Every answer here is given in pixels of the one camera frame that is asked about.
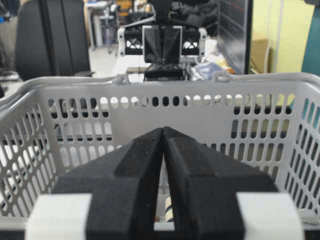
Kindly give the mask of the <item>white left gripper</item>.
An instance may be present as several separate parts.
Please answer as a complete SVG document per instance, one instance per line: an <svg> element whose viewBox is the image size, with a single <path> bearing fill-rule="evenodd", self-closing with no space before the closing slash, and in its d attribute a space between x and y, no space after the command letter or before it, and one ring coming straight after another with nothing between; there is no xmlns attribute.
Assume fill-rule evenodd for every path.
<svg viewBox="0 0 320 240"><path fill-rule="evenodd" d="M123 26L117 32L119 54L144 56L146 63L178 63L182 56L204 56L207 30L191 25Z"/></svg>

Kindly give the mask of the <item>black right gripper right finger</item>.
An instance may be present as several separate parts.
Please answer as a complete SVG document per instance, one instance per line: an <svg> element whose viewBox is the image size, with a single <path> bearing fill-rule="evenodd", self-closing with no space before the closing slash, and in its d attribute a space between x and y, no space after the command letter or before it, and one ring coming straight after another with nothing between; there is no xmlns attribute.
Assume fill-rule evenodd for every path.
<svg viewBox="0 0 320 240"><path fill-rule="evenodd" d="M197 240L303 240L291 196L248 164L163 129L175 228Z"/></svg>

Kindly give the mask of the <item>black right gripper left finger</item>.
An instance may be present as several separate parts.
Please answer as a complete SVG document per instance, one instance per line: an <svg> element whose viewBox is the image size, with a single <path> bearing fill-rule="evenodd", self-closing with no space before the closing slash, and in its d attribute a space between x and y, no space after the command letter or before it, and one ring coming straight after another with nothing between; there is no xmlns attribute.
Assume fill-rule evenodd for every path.
<svg viewBox="0 0 320 240"><path fill-rule="evenodd" d="M27 240L134 240L154 230L164 134L156 128L58 177L38 197Z"/></svg>

